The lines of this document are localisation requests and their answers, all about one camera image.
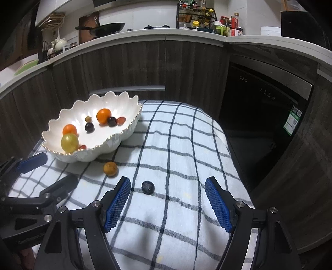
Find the cutting board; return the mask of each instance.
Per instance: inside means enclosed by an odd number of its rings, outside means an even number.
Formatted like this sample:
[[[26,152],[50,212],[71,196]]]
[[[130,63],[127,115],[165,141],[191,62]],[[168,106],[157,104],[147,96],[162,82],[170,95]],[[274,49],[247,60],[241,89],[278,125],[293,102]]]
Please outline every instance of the cutting board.
[[[83,16],[79,19],[79,26],[88,26],[88,27],[96,27],[97,24],[95,22],[95,17],[97,17],[97,20],[99,20],[99,13],[94,12],[90,15]],[[93,39],[93,36],[90,35],[89,30],[79,30],[78,31],[78,43],[82,44],[84,42],[90,41]]]

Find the blue gripper pad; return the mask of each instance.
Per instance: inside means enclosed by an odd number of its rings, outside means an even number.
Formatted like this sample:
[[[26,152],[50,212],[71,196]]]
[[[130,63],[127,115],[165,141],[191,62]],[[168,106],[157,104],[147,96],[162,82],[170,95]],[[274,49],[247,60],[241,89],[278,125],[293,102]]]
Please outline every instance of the blue gripper pad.
[[[212,209],[217,217],[220,227],[225,228],[227,232],[230,232],[233,228],[230,222],[230,213],[225,202],[221,198],[215,185],[210,178],[205,181],[205,193],[212,206]]]
[[[106,213],[106,222],[104,228],[109,232],[114,228],[119,220],[123,207],[128,199],[131,189],[130,180],[127,178],[116,194]]]
[[[38,155],[29,157],[28,159],[22,160],[18,166],[17,171],[19,173],[26,174],[47,162],[47,155],[45,153],[39,153]]]

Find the white scalloped bowl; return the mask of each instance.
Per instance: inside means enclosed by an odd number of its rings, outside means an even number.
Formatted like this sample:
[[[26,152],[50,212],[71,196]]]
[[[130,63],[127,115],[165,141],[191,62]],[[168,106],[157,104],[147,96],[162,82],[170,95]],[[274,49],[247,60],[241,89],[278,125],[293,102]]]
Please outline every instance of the white scalloped bowl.
[[[122,126],[100,126],[96,115],[100,109],[107,108],[112,116],[124,116]],[[128,139],[134,132],[142,113],[142,104],[138,103],[138,96],[130,98],[127,92],[115,95],[108,92],[103,97],[92,95],[87,101],[77,100],[73,107],[62,109],[59,118],[48,122],[48,131],[42,132],[43,147],[58,160],[66,163],[76,161],[90,162],[99,155],[114,151],[121,141]],[[95,130],[87,133],[84,129],[85,117],[91,116]],[[80,145],[85,144],[87,149],[77,150],[72,154],[65,153],[61,148],[62,130],[65,125],[73,124],[77,128]]]

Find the sticker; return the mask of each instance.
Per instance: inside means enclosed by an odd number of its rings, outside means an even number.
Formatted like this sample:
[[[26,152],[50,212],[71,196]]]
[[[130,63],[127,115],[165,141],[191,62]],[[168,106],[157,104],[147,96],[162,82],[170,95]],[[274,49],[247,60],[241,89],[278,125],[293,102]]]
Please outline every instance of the sticker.
[[[293,108],[291,109],[294,113],[297,113],[298,108],[296,108],[295,106],[293,106]]]
[[[293,109],[290,111],[290,114],[289,114],[289,116],[287,118],[287,121],[286,121],[286,123],[284,125],[284,129],[287,131],[287,133],[289,135],[293,134],[293,131],[294,131],[297,123],[300,120],[300,118],[294,113]]]
[[[284,125],[284,129],[287,131],[289,135],[292,135],[294,129],[286,122]]]

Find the green plate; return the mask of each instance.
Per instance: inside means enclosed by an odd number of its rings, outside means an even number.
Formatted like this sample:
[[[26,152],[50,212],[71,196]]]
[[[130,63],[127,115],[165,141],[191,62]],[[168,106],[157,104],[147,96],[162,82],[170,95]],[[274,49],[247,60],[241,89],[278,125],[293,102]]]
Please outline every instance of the green plate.
[[[32,61],[29,61],[27,63],[25,63],[24,65],[22,65],[14,74],[14,76],[22,73],[23,71],[26,71],[27,69],[31,68],[31,67],[34,67],[38,64],[38,59],[36,60],[32,60]]]

